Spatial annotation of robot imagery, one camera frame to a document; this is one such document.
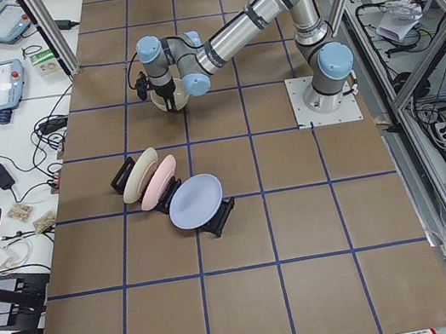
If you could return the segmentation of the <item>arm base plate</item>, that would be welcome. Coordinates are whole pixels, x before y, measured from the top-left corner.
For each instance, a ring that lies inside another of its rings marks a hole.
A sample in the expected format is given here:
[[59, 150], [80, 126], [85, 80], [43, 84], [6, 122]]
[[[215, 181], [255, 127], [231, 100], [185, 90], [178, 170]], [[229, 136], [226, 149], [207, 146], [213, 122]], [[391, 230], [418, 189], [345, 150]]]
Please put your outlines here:
[[340, 93], [320, 95], [314, 90], [312, 76], [286, 79], [290, 105], [300, 130], [363, 120], [357, 99], [344, 82]]

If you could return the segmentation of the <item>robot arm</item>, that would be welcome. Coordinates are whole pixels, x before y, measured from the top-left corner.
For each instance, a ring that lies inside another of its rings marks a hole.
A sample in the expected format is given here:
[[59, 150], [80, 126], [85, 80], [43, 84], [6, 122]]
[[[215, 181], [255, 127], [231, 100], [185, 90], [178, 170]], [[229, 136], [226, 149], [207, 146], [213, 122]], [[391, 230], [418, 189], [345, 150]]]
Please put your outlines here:
[[167, 111], [174, 111], [176, 85], [170, 67], [179, 71], [187, 94], [204, 95], [215, 72], [285, 10], [294, 22], [297, 49], [313, 73], [303, 95], [306, 107], [317, 113], [334, 112], [340, 106], [354, 59], [349, 47], [332, 37], [330, 24], [319, 13], [316, 0], [250, 0], [204, 42], [196, 32], [166, 38], [142, 37], [136, 53], [145, 69], [133, 88], [141, 100], [147, 98], [147, 92], [154, 91]]

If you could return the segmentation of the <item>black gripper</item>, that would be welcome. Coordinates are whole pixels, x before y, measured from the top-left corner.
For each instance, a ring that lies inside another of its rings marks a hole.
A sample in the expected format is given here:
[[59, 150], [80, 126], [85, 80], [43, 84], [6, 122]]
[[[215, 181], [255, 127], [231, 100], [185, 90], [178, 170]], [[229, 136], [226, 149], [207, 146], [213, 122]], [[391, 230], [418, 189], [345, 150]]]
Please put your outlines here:
[[167, 112], [177, 111], [174, 99], [174, 80], [172, 78], [170, 78], [169, 81], [162, 85], [154, 85], [153, 90], [157, 93], [158, 96], [163, 98]]

